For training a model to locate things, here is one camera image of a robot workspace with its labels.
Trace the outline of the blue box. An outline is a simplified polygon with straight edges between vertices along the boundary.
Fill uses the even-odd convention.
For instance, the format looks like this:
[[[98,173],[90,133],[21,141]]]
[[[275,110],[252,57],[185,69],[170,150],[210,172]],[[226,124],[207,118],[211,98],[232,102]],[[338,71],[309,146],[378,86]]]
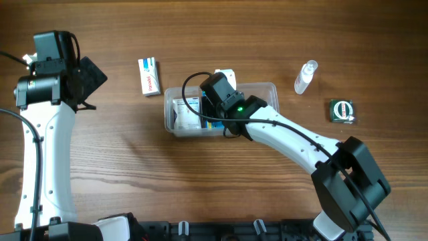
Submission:
[[[201,124],[202,124],[202,127],[205,129],[221,129],[224,127],[221,121],[211,122],[205,118],[202,120]]]

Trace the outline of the white Hansaplast plaster box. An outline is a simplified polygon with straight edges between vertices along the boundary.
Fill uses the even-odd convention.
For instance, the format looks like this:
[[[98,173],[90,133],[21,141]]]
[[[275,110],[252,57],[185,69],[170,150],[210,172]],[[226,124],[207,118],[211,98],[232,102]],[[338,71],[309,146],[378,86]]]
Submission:
[[[174,129],[200,129],[200,117],[189,110],[183,99],[173,99]]]

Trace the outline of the clear spray bottle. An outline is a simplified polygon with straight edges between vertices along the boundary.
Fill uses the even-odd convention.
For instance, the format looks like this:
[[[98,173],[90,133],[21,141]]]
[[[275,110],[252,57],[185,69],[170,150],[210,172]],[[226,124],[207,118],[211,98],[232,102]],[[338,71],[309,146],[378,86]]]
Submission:
[[[307,89],[317,68],[318,63],[315,60],[309,60],[302,66],[302,69],[294,82],[294,90],[296,94],[302,94]]]

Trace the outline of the green round-logo box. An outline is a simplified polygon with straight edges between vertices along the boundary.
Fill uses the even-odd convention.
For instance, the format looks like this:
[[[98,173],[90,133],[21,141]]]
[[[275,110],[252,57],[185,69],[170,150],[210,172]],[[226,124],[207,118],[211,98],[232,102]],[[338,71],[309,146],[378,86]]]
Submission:
[[[332,123],[353,124],[356,122],[353,101],[332,99],[329,104]]]

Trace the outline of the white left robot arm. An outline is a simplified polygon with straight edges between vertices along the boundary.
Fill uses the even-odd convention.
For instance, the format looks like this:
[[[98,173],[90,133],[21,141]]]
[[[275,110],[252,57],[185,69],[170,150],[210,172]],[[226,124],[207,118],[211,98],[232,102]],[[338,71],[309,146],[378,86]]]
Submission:
[[[14,90],[23,123],[24,171],[14,231],[2,240],[146,240],[131,213],[79,223],[71,195],[70,143],[78,105],[107,80],[89,58],[32,62]]]

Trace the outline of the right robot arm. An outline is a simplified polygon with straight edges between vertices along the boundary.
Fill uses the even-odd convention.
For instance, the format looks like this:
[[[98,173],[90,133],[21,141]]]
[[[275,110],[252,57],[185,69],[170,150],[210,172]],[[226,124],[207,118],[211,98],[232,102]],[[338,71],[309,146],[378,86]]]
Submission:
[[[234,135],[275,149],[310,175],[322,207],[313,221],[321,237],[337,240],[371,218],[371,225],[390,239],[375,208],[391,187],[362,141],[349,137],[340,142],[313,133],[283,117],[265,100],[244,98],[240,92],[226,97],[204,93],[203,113]]]

